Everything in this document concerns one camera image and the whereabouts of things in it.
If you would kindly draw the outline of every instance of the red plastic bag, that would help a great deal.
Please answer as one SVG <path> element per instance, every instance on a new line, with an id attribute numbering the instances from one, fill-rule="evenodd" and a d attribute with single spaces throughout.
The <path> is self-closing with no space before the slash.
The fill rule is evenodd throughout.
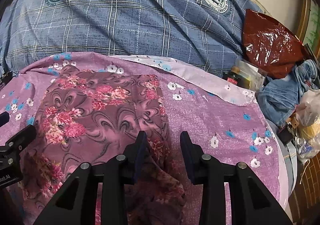
<path id="1" fill-rule="evenodd" d="M 248 61 L 268 76 L 284 78 L 296 62 L 308 59 L 302 43 L 274 18 L 246 10 L 242 34 Z"/>

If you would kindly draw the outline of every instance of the screw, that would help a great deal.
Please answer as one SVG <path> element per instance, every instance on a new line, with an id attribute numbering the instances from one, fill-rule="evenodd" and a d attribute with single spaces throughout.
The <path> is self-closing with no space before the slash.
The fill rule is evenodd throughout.
<path id="1" fill-rule="evenodd" d="M 246 169 L 246 168 L 247 168 L 247 164 L 244 163 L 244 162 L 239 162 L 239 163 L 238 163 L 238 167 L 239 167 L 240 169 Z"/>
<path id="2" fill-rule="evenodd" d="M 118 161 L 125 160 L 125 155 L 117 155 L 116 159 L 117 159 Z"/>
<path id="3" fill-rule="evenodd" d="M 84 162 L 84 163 L 82 163 L 81 164 L 81 169 L 87 169 L 88 167 L 90 166 L 90 164 L 89 163 L 87 163 L 87 162 Z"/>
<path id="4" fill-rule="evenodd" d="M 201 157 L 203 160 L 210 160 L 211 159 L 211 156 L 208 154 L 203 154 Z"/>

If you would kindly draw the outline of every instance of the denim jeans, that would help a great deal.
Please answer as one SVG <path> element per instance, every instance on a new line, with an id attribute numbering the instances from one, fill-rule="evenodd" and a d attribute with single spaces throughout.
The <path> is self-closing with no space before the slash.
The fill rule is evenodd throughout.
<path id="1" fill-rule="evenodd" d="M 268 79 L 269 83 L 259 92 L 257 101 L 264 116 L 279 128 L 285 126 L 285 121 L 295 111 L 303 93 L 312 89 L 318 90 L 318 70 L 313 60 L 306 60 L 295 66 L 282 79 Z"/>

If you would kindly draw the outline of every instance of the white plastic bag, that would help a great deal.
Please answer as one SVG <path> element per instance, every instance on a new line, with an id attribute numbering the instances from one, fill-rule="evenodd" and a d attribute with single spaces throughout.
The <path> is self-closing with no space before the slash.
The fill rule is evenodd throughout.
<path id="1" fill-rule="evenodd" d="M 320 152 L 320 90 L 304 93 L 296 109 L 299 122 L 295 146 L 302 159 L 309 159 Z"/>

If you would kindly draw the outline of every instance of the clutter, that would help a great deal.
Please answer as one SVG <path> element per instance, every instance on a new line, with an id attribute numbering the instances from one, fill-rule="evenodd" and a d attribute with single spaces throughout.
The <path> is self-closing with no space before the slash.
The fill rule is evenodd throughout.
<path id="1" fill-rule="evenodd" d="M 233 66 L 229 73 L 223 74 L 223 79 L 227 80 L 230 83 L 233 83 L 234 85 L 238 85 L 238 82 L 241 78 L 239 76 L 239 72 L 240 72 L 240 69 L 238 67 Z"/>
<path id="2" fill-rule="evenodd" d="M 284 128 L 277 133 L 279 139 L 283 143 L 283 145 L 287 145 L 295 138 L 295 130 L 292 125 L 286 124 Z"/>
<path id="3" fill-rule="evenodd" d="M 242 87 L 254 92 L 258 92 L 263 86 L 267 72 L 261 68 L 255 67 L 246 60 L 236 60 L 236 66 L 240 69 L 239 75 L 249 80 L 249 87 Z"/>
<path id="4" fill-rule="evenodd" d="M 264 86 L 257 96 L 257 101 L 264 116 L 283 128 L 286 120 L 294 113 L 303 93 L 310 88 L 318 89 L 318 71 L 313 60 L 306 60 L 283 79 L 272 80 Z"/>
<path id="5" fill-rule="evenodd" d="M 301 42 L 274 18 L 247 9 L 242 35 L 249 62 L 280 79 L 309 55 Z"/>
<path id="6" fill-rule="evenodd" d="M 320 152 L 320 92 L 307 91 L 296 110 L 298 136 L 296 148 L 300 158 L 309 159 Z"/>

